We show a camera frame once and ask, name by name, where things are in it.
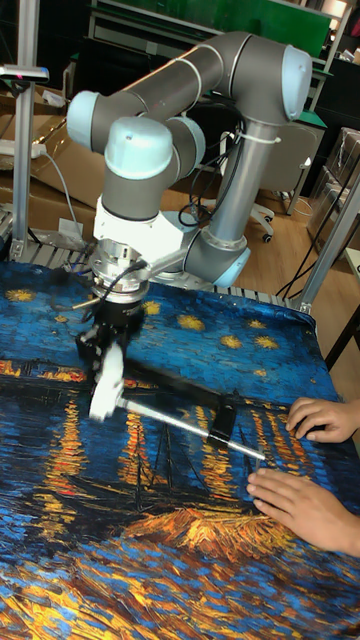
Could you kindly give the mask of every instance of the blue fabric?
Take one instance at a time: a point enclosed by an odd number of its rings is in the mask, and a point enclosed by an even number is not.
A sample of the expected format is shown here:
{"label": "blue fabric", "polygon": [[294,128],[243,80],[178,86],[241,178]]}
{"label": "blue fabric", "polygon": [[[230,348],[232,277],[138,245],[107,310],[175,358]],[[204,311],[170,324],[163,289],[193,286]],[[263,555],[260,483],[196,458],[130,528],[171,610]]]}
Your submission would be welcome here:
{"label": "blue fabric", "polygon": [[[86,291],[56,289],[39,267],[0,265],[0,276],[0,637],[356,638],[359,561],[259,514],[245,490],[252,459],[120,410],[90,421],[81,313],[50,307]],[[236,390],[234,440],[360,514],[353,444],[285,431],[298,396],[336,399],[310,318],[159,285],[146,313],[129,356]],[[128,387],[144,402],[153,393]],[[212,419],[169,402],[194,425]]]}

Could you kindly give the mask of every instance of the finger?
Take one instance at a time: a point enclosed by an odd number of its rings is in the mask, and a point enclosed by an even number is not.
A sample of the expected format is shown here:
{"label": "finger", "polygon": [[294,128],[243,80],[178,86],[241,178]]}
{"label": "finger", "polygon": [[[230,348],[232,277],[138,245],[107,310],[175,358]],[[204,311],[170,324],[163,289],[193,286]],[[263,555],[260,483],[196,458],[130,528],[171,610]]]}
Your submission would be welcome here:
{"label": "finger", "polygon": [[296,409],[293,413],[289,413],[288,421],[286,424],[286,430],[292,431],[296,425],[299,424],[304,418],[319,411],[319,406],[314,402],[306,402]]}
{"label": "finger", "polygon": [[284,482],[283,478],[270,478],[268,476],[256,476],[254,480],[249,480],[249,487],[259,487],[277,493],[290,502],[294,503],[299,495],[298,489]]}
{"label": "finger", "polygon": [[303,404],[310,404],[311,402],[314,402],[314,398],[298,398],[291,405],[291,408],[290,408],[290,411],[289,411],[289,415],[292,415]]}
{"label": "finger", "polygon": [[274,518],[281,524],[284,524],[286,527],[291,529],[292,517],[286,513],[286,511],[281,511],[281,509],[276,509],[276,507],[272,507],[270,504],[263,502],[262,500],[254,500],[254,505],[259,511],[265,513],[265,515],[270,516],[270,518]]}
{"label": "finger", "polygon": [[344,442],[348,436],[344,437],[336,427],[326,427],[324,431],[313,431],[306,436],[307,440],[315,442]]}
{"label": "finger", "polygon": [[255,498],[260,498],[260,500],[264,500],[268,504],[272,504],[274,507],[277,507],[277,509],[290,513],[290,515],[294,512],[294,503],[280,493],[270,491],[269,489],[265,489],[264,487],[255,484],[248,484],[247,491],[250,495],[255,496]]}
{"label": "finger", "polygon": [[300,439],[313,427],[320,427],[320,425],[326,426],[327,424],[328,420],[324,410],[313,413],[308,418],[305,418],[304,422],[300,425],[296,432],[296,437]]}
{"label": "finger", "polygon": [[309,480],[301,476],[294,476],[292,473],[283,473],[282,471],[273,471],[272,469],[259,469],[257,473],[252,473],[248,480],[250,484],[258,484],[261,483],[262,477],[283,482],[298,491],[304,488],[304,482],[309,483]]}

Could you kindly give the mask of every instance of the metal rod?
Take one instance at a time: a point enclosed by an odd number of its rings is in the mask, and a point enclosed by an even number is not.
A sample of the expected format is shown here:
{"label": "metal rod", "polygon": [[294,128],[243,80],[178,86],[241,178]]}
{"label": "metal rod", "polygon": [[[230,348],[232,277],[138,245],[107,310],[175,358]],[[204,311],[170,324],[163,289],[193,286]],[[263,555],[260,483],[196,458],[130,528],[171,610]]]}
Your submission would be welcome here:
{"label": "metal rod", "polygon": [[[36,65],[39,6],[40,0],[20,0],[18,65],[22,67]],[[27,244],[34,87],[31,82],[16,100],[12,260],[21,257]]]}
{"label": "metal rod", "polygon": [[92,298],[91,300],[86,300],[86,302],[79,302],[78,304],[74,304],[71,309],[76,311],[76,309],[87,309],[88,307],[92,307],[97,302],[100,302],[100,298]]}
{"label": "metal rod", "polygon": [[341,213],[339,213],[334,228],[311,271],[301,295],[294,301],[294,308],[309,312],[325,276],[343,246],[359,211],[360,174],[356,178],[355,184],[346,199]]}
{"label": "metal rod", "polygon": [[[326,64],[325,64],[325,67],[324,67],[324,71],[326,73],[329,72],[329,69],[330,69],[330,67],[332,65],[332,61],[334,60],[335,53],[338,50],[338,45],[339,45],[340,40],[341,40],[341,38],[343,36],[343,33],[345,31],[345,27],[347,25],[347,22],[349,20],[349,17],[351,15],[352,10],[353,10],[352,6],[347,6],[346,9],[345,9],[344,15],[343,15],[343,17],[342,17],[342,19],[340,21],[338,30],[336,32],[335,40],[331,45],[331,48],[330,48],[330,51],[329,51],[329,55],[327,57]],[[316,88],[314,97],[313,97],[312,102],[311,102],[310,111],[315,111],[315,107],[316,107],[316,105],[318,103],[318,100],[320,98],[320,94],[321,94],[321,91],[323,89],[323,86],[324,86],[325,82],[326,82],[326,79],[319,81],[319,84],[318,84],[318,86]]]}
{"label": "metal rod", "polygon": [[[159,420],[159,422],[165,422],[166,424],[170,424],[173,427],[178,427],[179,429],[183,429],[184,431],[189,431],[190,433],[194,433],[201,438],[208,438],[209,432],[205,429],[200,429],[199,427],[193,427],[191,424],[184,422],[183,420],[178,420],[177,418],[173,418],[172,416],[167,415],[166,413],[162,413],[161,411],[156,411],[155,409],[151,409],[151,407],[147,407],[139,402],[134,402],[132,400],[125,400],[125,398],[120,398],[118,400],[118,406],[122,409],[126,409],[127,411],[133,411],[134,413],[138,413],[140,415],[146,416],[147,418],[154,418],[154,420]],[[233,440],[229,440],[226,442],[225,440],[221,440],[221,438],[216,438],[220,443],[223,443],[224,446],[229,449],[234,449],[234,451],[238,451],[243,453],[246,456],[251,456],[252,458],[257,458],[257,460],[265,460],[265,455],[260,451],[255,451],[255,449],[250,449],[249,447],[245,447],[241,444],[237,444],[237,442],[233,442]]]}

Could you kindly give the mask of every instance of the black clip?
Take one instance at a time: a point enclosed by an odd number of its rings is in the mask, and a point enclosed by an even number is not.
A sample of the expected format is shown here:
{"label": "black clip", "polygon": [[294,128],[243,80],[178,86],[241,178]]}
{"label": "black clip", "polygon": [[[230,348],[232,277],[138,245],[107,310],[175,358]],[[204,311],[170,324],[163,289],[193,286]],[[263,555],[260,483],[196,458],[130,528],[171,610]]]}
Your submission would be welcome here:
{"label": "black clip", "polygon": [[207,442],[219,449],[226,448],[236,420],[236,404],[232,396],[223,395],[209,431]]}

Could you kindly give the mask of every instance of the power strip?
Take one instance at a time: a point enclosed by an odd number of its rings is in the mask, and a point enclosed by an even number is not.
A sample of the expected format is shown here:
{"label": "power strip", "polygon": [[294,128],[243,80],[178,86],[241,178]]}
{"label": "power strip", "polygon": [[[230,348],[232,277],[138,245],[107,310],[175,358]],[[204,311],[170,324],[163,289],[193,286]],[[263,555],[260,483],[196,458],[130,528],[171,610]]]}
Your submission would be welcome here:
{"label": "power strip", "polygon": [[[46,153],[45,144],[32,143],[31,146],[31,158],[38,158]],[[0,155],[14,156],[15,155],[15,140],[0,140]]]}

